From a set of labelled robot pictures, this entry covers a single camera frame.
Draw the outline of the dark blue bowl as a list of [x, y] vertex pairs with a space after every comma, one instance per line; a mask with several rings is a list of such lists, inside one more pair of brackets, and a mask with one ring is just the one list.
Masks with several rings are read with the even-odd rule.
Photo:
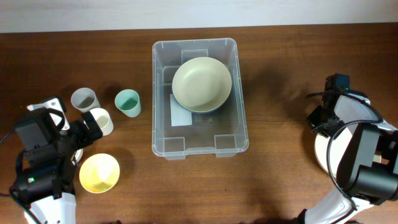
[[193, 113], [210, 113], [223, 106], [229, 98], [231, 90], [190, 91], [173, 90], [177, 103]]

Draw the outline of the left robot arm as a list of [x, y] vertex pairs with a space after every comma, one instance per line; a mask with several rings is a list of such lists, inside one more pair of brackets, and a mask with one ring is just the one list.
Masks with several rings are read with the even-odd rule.
[[52, 108], [28, 112], [14, 129], [24, 149], [16, 159], [16, 180], [9, 193], [29, 223], [75, 223], [75, 154], [102, 138], [92, 113], [64, 130], [64, 114]]

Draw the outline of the cream bowl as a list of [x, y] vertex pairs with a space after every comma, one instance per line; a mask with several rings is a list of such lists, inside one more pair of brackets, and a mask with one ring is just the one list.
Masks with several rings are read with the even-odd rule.
[[[330, 165], [333, 175], [336, 175], [338, 165], [348, 147], [349, 142], [353, 133], [346, 128], [335, 140], [333, 140], [330, 149]], [[319, 165], [322, 169], [328, 173], [328, 168], [326, 164], [326, 148], [329, 142], [329, 137], [324, 137], [321, 134], [317, 134], [315, 138], [315, 156]]]
[[181, 65], [172, 80], [173, 90], [232, 90], [231, 74], [223, 63], [211, 57], [197, 57]]

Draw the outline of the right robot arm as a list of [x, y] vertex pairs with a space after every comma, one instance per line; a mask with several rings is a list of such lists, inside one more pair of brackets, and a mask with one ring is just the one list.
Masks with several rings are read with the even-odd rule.
[[346, 223], [357, 213], [397, 200], [397, 128], [351, 90], [349, 76], [336, 73], [319, 93], [322, 105], [307, 117], [315, 133], [318, 163], [334, 188], [297, 223]]

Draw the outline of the mint green cup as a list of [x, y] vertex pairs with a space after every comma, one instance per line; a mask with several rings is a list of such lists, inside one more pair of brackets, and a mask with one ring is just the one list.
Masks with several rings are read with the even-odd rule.
[[135, 118], [141, 113], [141, 101], [139, 94], [132, 89], [120, 91], [114, 100], [114, 103], [122, 113], [130, 118]]

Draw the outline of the cream cup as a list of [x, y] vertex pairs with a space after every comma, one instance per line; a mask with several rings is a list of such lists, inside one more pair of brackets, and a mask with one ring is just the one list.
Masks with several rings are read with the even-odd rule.
[[90, 113], [93, 115], [104, 136], [107, 136], [113, 132], [113, 121], [105, 109], [93, 108], [90, 110]]

